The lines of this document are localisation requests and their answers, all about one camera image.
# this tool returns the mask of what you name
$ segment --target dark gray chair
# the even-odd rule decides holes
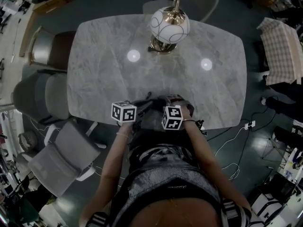
[[[212,14],[212,12],[215,10],[215,8],[218,5],[219,0],[190,0],[195,7],[198,9],[198,19],[201,22],[205,22],[209,16]],[[158,9],[163,7],[172,6],[172,1],[170,0],[153,0],[145,3],[143,5],[143,14],[154,14]]]
[[[66,84],[65,72],[38,70],[16,85],[12,97],[15,108],[42,125],[66,120],[71,116]]]

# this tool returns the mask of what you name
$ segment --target gray chair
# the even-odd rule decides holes
[[[45,138],[49,139],[56,129],[50,127]],[[95,143],[68,121],[54,143],[48,143],[29,161],[28,167],[48,191],[60,197],[76,179],[83,181],[96,171],[89,165],[99,154]]]
[[[68,119],[66,73],[38,70],[16,85],[12,101],[18,111],[42,125]]]
[[[197,9],[200,12],[199,19],[201,22],[205,22],[209,16],[212,14],[212,12],[215,10],[215,8],[218,5],[219,0],[190,0],[194,5],[197,7]],[[172,1],[168,0],[167,3],[168,6],[172,5]],[[164,0],[153,0],[145,3],[143,5],[143,14],[153,14],[158,9],[167,7],[164,6],[165,2]]]

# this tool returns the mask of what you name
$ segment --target gold lamp base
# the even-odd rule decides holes
[[[161,42],[160,40],[156,39],[155,36],[151,36],[151,47],[154,49],[155,52],[159,54],[167,54],[172,52],[176,47],[177,44],[166,44]]]

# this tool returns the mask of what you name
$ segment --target white globe lamp shade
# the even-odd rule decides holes
[[[161,8],[153,14],[150,24],[151,32],[153,36],[162,43],[177,44],[185,39],[190,31],[189,19],[187,15],[179,9],[184,15],[184,21],[178,24],[171,24],[163,17],[166,9],[169,9],[169,7]]]

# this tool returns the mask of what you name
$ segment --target hand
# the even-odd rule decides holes
[[[127,123],[122,123],[121,129],[132,129],[133,128],[134,122],[127,122]]]
[[[188,110],[186,105],[181,106],[181,112],[182,112],[182,115],[183,115],[183,119],[191,119],[191,116],[189,114],[189,110]]]

